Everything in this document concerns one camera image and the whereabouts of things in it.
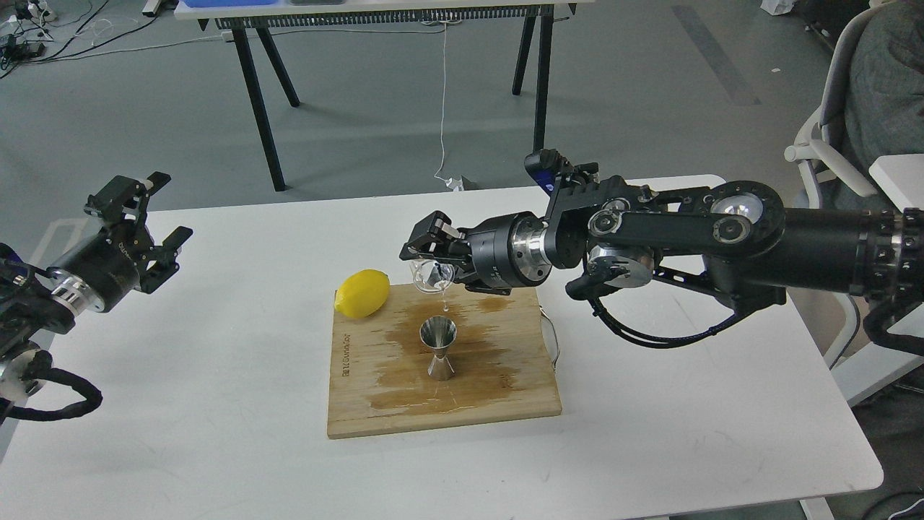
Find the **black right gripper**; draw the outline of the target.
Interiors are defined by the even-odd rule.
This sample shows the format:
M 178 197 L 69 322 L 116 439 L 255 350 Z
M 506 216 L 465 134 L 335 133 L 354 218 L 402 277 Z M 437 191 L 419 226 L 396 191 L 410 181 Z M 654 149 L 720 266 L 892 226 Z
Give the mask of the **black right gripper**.
M 464 262 L 453 284 L 473 293 L 509 295 L 513 287 L 535 287 L 552 272 L 544 251 L 547 224 L 531 212 L 492 217 L 475 227 L 455 228 L 434 211 L 422 218 L 402 246 L 400 260 Z

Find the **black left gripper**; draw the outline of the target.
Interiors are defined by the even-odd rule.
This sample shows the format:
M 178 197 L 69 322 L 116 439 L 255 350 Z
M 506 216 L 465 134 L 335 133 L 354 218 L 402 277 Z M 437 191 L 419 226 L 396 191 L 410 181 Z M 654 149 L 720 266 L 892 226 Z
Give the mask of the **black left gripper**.
M 55 283 L 53 302 L 70 313 L 105 313 L 132 290 L 154 293 L 178 273 L 176 259 L 193 230 L 177 227 L 156 246 L 145 224 L 149 197 L 171 180 L 171 175 L 162 172 L 153 172 L 142 181 L 116 175 L 90 194 L 84 213 L 103 221 L 103 226 L 48 270 Z

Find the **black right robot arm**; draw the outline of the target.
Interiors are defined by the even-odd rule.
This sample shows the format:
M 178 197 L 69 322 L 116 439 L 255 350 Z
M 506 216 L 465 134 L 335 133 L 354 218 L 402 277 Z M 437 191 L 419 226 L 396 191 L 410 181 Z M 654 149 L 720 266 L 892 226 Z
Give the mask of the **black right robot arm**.
M 400 259 L 433 260 L 476 293 L 535 287 L 553 269 L 582 267 L 565 292 L 586 300 L 611 332 L 671 349 L 714 336 L 772 304 L 788 287 L 865 298 L 863 328 L 876 345 L 922 355 L 922 339 L 889 328 L 922 303 L 922 212 L 787 208 L 760 182 L 654 191 L 620 175 L 598 179 L 596 162 L 573 165 L 556 150 L 525 158 L 550 198 L 537 217 L 518 212 L 454 228 L 445 213 L 420 220 Z M 628 328 L 603 305 L 625 287 L 663 281 L 707 294 L 732 316 L 706 331 L 663 338 Z

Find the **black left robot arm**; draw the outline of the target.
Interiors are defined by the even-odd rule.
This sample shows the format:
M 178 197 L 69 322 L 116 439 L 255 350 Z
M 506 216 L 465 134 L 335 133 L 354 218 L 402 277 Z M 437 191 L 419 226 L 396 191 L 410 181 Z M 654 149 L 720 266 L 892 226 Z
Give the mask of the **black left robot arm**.
M 147 227 L 149 202 L 169 181 L 159 171 L 144 180 L 116 175 L 88 197 L 83 218 L 53 221 L 32 256 L 2 244 L 3 452 L 20 422 L 84 417 L 102 404 L 95 385 L 55 366 L 51 339 L 83 313 L 107 313 L 178 273 L 192 230 L 176 227 L 158 243 Z

